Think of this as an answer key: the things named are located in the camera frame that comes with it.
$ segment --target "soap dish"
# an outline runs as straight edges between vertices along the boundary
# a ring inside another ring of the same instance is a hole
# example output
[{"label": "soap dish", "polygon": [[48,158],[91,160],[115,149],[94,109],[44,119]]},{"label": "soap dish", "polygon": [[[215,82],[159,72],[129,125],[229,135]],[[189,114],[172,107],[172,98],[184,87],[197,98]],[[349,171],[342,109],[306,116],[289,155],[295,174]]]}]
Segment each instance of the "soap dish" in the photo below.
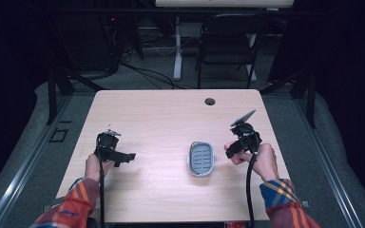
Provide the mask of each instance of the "soap dish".
[{"label": "soap dish", "polygon": [[187,159],[188,170],[196,177],[206,177],[212,172],[215,159],[210,143],[193,142]]}]

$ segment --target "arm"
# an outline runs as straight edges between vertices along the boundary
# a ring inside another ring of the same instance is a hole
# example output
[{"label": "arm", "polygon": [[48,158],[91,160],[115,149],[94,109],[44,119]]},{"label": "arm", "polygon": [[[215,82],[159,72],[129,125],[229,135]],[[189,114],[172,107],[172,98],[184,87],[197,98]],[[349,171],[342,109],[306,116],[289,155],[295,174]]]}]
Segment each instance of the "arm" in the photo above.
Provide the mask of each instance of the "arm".
[{"label": "arm", "polygon": [[[230,144],[226,144],[224,149],[227,149]],[[249,162],[252,155],[241,151],[235,157],[236,163],[239,163],[237,161]],[[259,188],[265,201],[266,214],[273,227],[319,227],[305,214],[292,182],[279,178],[277,156],[271,144],[265,143],[259,147],[253,170],[264,181]]]},{"label": "arm", "polygon": [[[103,162],[105,174],[113,164],[113,161]],[[99,181],[99,160],[92,154],[86,160],[85,177],[74,182],[64,201],[41,215],[31,227],[86,227],[87,217],[93,212],[100,195]]]}]

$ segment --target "table top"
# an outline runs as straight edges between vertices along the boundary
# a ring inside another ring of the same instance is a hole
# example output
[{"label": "table top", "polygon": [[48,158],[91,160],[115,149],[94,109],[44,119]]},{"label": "table top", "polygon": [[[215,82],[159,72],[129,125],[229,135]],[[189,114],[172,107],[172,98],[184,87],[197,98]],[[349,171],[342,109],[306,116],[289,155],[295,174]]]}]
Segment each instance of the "table top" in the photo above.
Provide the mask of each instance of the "table top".
[{"label": "table top", "polygon": [[157,7],[291,8],[294,0],[156,0]]},{"label": "table top", "polygon": [[[214,105],[205,99],[215,100]],[[247,121],[264,143],[275,148],[279,174],[289,178],[274,130],[259,92],[253,89],[99,91],[86,117],[57,197],[84,175],[96,137],[110,128],[122,134],[117,151],[136,153],[135,161],[111,168],[105,180],[107,222],[195,222],[249,220],[247,163],[233,165],[223,145],[235,141],[230,124],[252,109]],[[189,173],[193,142],[213,146],[215,167],[208,177]],[[268,219],[252,175],[255,220]],[[93,217],[100,219],[100,205]]]}]

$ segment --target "table hole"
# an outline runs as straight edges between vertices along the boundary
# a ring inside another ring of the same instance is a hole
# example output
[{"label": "table hole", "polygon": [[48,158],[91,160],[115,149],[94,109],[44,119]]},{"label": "table hole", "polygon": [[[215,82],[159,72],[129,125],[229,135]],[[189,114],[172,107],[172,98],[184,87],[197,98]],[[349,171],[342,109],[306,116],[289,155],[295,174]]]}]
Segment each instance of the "table hole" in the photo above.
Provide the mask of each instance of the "table hole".
[{"label": "table hole", "polygon": [[206,98],[205,99],[205,103],[207,105],[214,105],[215,104],[215,99],[213,99],[213,98]]}]

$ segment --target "chair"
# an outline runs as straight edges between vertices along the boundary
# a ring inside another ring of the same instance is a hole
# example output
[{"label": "chair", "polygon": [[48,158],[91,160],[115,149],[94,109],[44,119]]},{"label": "chair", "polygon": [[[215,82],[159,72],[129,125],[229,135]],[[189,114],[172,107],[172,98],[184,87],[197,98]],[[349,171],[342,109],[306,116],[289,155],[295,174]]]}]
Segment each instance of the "chair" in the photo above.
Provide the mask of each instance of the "chair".
[{"label": "chair", "polygon": [[[198,88],[201,88],[202,64],[205,65],[251,65],[247,75],[250,87],[260,36],[268,29],[261,15],[246,13],[222,13],[207,18],[201,28],[200,47],[196,70]],[[250,45],[250,34],[255,36]]]}]

